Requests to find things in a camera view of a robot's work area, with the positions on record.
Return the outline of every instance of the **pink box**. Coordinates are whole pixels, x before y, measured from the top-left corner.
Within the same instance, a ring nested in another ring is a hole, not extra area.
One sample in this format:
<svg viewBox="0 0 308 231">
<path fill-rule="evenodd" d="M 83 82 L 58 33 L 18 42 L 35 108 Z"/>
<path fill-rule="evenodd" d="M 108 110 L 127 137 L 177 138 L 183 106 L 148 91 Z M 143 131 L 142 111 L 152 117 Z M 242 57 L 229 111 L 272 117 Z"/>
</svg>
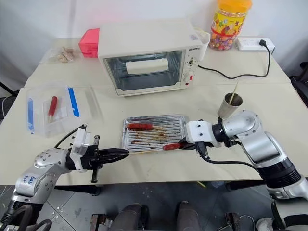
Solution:
<svg viewBox="0 0 308 231">
<path fill-rule="evenodd" d="M 97 58 L 98 50 L 98 38 L 100 35 L 100 29 L 89 29 L 81 37 L 79 42 L 79 48 L 84 57 Z"/>
</svg>

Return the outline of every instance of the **orange lid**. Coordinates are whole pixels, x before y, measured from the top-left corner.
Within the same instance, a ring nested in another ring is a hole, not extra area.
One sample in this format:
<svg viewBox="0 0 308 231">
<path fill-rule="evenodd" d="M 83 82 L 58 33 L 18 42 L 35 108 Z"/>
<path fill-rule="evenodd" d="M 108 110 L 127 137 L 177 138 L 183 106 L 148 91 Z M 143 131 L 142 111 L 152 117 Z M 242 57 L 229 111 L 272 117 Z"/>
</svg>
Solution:
<svg viewBox="0 0 308 231">
<path fill-rule="evenodd" d="M 252 6 L 251 0 L 217 0 L 218 7 L 222 10 L 236 13 L 247 12 Z"/>
</svg>

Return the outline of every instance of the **power strip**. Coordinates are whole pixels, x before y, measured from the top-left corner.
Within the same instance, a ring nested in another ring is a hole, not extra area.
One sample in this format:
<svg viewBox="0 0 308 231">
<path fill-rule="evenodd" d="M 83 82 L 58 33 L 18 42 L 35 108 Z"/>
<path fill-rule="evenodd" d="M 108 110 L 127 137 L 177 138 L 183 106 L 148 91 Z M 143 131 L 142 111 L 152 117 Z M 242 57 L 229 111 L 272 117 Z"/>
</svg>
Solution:
<svg viewBox="0 0 308 231">
<path fill-rule="evenodd" d="M 270 51 L 275 49 L 275 45 L 269 38 L 237 37 L 235 44 L 240 51 L 266 51 L 265 47 L 259 45 L 261 39 L 266 41 L 266 45 Z"/>
</svg>

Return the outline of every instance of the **toaster oven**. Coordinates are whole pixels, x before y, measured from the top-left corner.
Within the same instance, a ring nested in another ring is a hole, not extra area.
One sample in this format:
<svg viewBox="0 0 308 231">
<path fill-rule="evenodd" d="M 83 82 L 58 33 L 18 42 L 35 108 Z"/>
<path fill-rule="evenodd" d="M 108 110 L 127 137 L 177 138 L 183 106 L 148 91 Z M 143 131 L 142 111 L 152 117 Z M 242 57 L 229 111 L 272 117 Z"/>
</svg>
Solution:
<svg viewBox="0 0 308 231">
<path fill-rule="evenodd" d="M 105 23 L 98 57 L 118 96 L 188 88 L 202 42 L 186 19 Z"/>
</svg>

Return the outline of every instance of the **black cable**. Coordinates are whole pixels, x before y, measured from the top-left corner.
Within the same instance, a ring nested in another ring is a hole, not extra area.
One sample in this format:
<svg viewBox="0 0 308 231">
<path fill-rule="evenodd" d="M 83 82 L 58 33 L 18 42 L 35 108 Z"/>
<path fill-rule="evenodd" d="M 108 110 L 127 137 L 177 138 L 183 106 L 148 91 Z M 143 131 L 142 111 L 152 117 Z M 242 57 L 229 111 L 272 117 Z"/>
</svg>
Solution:
<svg viewBox="0 0 308 231">
<path fill-rule="evenodd" d="M 205 155 L 200 155 L 200 156 L 201 156 L 202 159 L 204 159 L 205 161 L 207 161 L 211 164 L 216 164 L 216 165 L 228 165 L 228 164 L 247 165 L 247 166 L 253 168 L 255 171 L 257 171 L 257 169 L 255 167 L 253 167 L 251 164 L 246 163 L 246 162 L 242 162 L 242 161 L 215 161 L 215 160 L 210 160 Z"/>
<path fill-rule="evenodd" d="M 266 76 L 269 74 L 269 71 L 270 71 L 270 67 L 269 67 L 269 66 L 270 66 L 270 51 L 269 51 L 269 49 L 268 49 L 268 47 L 267 47 L 266 44 L 262 43 L 261 46 L 264 46 L 264 47 L 267 49 L 268 53 L 269 53 L 269 64 L 268 64 L 268 69 L 267 69 L 265 75 L 260 76 L 260 75 L 254 75 L 254 74 L 242 74 L 242 75 L 235 76 L 235 77 L 229 77 L 229 76 L 226 76 L 224 73 L 222 73 L 222 72 L 220 72 L 220 71 L 218 71 L 218 70 L 215 70 L 215 69 L 206 68 L 206 67 L 203 67 L 203 66 L 200 66 L 200 65 L 198 65 L 198 67 L 199 67 L 199 68 L 202 68 L 202 69 L 204 69 L 204 70 L 215 71 L 215 72 L 221 74 L 222 76 L 224 76 L 224 77 L 227 78 L 227 79 L 235 79 L 235 78 L 242 77 L 242 76 L 254 76 L 254 77 L 260 77 L 260 78 L 266 77 Z"/>
<path fill-rule="evenodd" d="M 78 128 L 85 129 L 86 127 L 87 127 L 87 126 L 85 126 L 85 125 L 81 125 L 81 126 L 78 127 Z M 55 145 L 54 148 L 58 148 L 59 145 L 60 145 L 67 137 L 69 137 L 69 136 L 72 135 L 74 132 L 76 132 L 76 131 L 78 130 L 78 128 L 72 130 L 70 133 L 68 133 L 66 136 L 64 136 L 64 137 Z"/>
<path fill-rule="evenodd" d="M 17 96 L 17 93 L 9 89 L 7 86 L 5 86 L 2 82 L 0 82 L 0 87 L 5 89 L 8 93 L 10 93 L 12 96 Z"/>
<path fill-rule="evenodd" d="M 46 224 L 46 226 L 44 227 L 44 229 L 43 229 L 42 231 L 49 231 L 50 228 L 51 228 L 51 225 L 52 225 L 52 222 L 51 222 L 51 220 L 49 220 L 49 219 L 46 219 L 46 220 L 41 221 L 41 222 L 40 222 L 33 230 L 31 230 L 31 231 L 38 230 L 40 227 L 42 227 L 42 226 L 45 225 L 45 224 Z"/>
<path fill-rule="evenodd" d="M 32 216 L 33 208 L 31 205 L 23 205 L 16 209 L 14 213 L 4 222 L 4 224 L 1 226 L 0 231 L 4 231 L 5 228 L 15 219 L 15 217 L 21 213 L 24 213 L 23 218 L 19 224 L 18 231 L 25 231 L 31 216 Z"/>
</svg>

